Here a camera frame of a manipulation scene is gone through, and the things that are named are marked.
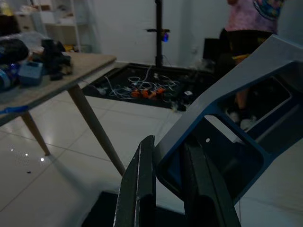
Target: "table top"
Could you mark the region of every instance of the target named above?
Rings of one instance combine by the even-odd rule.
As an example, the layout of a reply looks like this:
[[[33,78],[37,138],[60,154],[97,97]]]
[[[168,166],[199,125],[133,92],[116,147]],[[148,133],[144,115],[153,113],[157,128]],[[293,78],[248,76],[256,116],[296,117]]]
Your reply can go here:
[[[51,81],[49,76],[43,76],[42,83],[35,87],[15,87],[0,93],[0,110],[7,107],[27,105],[28,110],[51,99],[57,94],[75,86],[83,79],[116,60],[115,56],[93,53],[69,53],[74,68],[71,75],[58,81]],[[20,116],[20,113],[0,115],[0,126]]]

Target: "pink shirt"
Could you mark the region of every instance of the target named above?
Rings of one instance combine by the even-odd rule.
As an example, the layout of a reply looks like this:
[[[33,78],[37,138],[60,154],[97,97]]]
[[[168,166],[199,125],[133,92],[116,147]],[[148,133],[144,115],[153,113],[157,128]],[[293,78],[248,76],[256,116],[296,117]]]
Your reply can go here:
[[[257,30],[277,33],[277,20],[270,20],[260,14],[254,0],[238,0],[232,6],[226,31]]]

